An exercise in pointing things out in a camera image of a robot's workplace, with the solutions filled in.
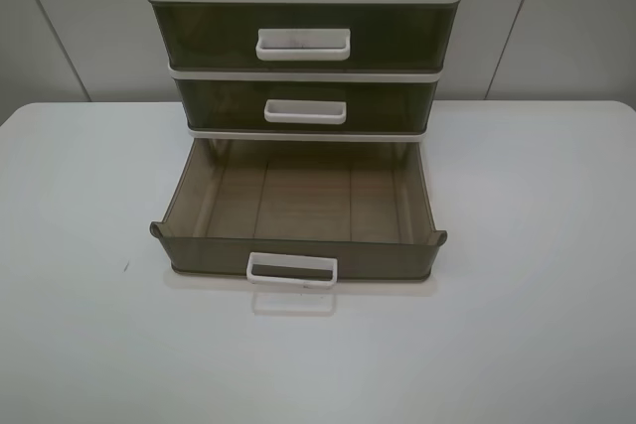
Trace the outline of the smoky drawer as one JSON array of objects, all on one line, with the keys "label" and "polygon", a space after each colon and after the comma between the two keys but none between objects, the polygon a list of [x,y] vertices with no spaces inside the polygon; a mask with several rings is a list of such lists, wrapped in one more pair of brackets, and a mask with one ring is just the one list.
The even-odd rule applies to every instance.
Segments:
[{"label": "smoky drawer", "polygon": [[456,4],[152,5],[178,70],[442,69]]},{"label": "smoky drawer", "polygon": [[435,82],[178,79],[194,131],[415,134],[426,129]]},{"label": "smoky drawer", "polygon": [[194,141],[150,226],[174,271],[334,282],[420,282],[438,229],[415,143]]}]

